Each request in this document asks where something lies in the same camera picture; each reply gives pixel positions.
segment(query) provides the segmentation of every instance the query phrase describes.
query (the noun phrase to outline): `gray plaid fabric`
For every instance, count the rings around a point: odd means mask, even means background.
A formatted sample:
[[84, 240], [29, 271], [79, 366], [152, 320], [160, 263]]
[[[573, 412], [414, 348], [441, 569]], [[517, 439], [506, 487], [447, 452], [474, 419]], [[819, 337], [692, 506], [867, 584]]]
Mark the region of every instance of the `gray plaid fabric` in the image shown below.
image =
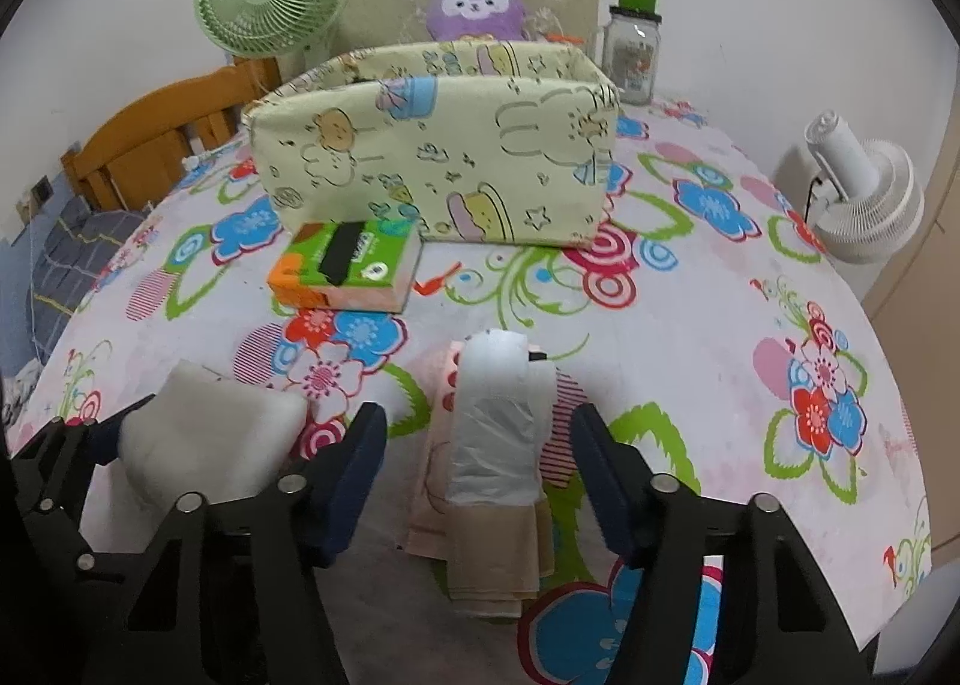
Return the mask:
[[27, 293], [27, 325], [46, 363], [80, 299], [146, 215], [141, 212], [93, 212], [81, 197], [64, 206], [47, 236]]

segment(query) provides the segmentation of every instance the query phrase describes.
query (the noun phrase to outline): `white fan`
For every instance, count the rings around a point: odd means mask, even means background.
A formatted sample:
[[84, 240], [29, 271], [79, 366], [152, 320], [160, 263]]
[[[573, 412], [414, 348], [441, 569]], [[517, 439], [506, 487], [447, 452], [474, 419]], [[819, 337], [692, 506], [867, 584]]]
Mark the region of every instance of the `white fan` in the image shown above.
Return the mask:
[[923, 187], [904, 148], [861, 143], [842, 116], [824, 111], [808, 124], [806, 145], [829, 185], [811, 188], [810, 223], [837, 260], [876, 263], [904, 247], [923, 219]]

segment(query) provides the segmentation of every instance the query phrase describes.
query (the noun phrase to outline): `wooden chair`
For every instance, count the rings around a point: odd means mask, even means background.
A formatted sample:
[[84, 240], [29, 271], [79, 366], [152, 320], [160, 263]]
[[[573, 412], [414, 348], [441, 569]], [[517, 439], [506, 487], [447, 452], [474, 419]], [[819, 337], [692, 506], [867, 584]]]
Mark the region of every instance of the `wooden chair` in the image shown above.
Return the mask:
[[280, 85], [275, 60], [240, 60], [198, 78], [157, 89], [115, 113], [79, 151], [61, 157], [74, 193], [99, 210], [157, 204], [181, 180], [181, 160], [192, 154], [184, 126], [205, 148], [236, 132], [234, 106]]

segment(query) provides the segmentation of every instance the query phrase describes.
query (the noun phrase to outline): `plush toy eye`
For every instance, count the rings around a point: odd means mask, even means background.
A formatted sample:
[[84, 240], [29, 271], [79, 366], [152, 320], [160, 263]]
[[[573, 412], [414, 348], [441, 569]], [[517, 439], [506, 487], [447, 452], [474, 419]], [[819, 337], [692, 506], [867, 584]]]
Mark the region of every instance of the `plush toy eye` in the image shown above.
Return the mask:
[[495, 14], [502, 14], [509, 10], [510, 0], [483, 0], [488, 10]]
[[442, 0], [440, 10], [448, 17], [462, 16], [461, 11], [467, 8], [470, 0]]

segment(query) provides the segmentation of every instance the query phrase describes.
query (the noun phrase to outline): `tablecloth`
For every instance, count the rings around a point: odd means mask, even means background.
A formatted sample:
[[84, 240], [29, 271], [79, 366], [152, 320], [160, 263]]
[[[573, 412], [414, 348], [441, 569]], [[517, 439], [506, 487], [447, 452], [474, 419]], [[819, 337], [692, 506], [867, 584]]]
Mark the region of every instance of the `tablecloth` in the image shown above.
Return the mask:
[[[280, 306], [265, 278], [289, 235], [245, 140], [203, 155], [80, 304], [11, 445], [55, 415], [103, 419], [182, 357], [309, 391], [303, 455], [381, 402], [383, 469], [352, 547], [317, 573], [352, 681], [582, 685], [605, 679], [638, 580], [604, 548], [571, 458], [566, 417], [589, 400], [654, 470], [717, 498], [780, 498], [865, 644], [930, 570], [923, 476], [877, 337], [725, 134], [683, 102], [626, 113], [592, 247], [427, 244], [398, 316]], [[445, 350], [490, 327], [526, 332], [559, 369], [544, 458], [557, 570], [517, 624], [456, 617], [443, 569], [395, 544]], [[94, 549], [142, 548], [155, 525], [118, 462], [98, 469]], [[706, 681], [721, 582], [704, 565], [689, 683]]]

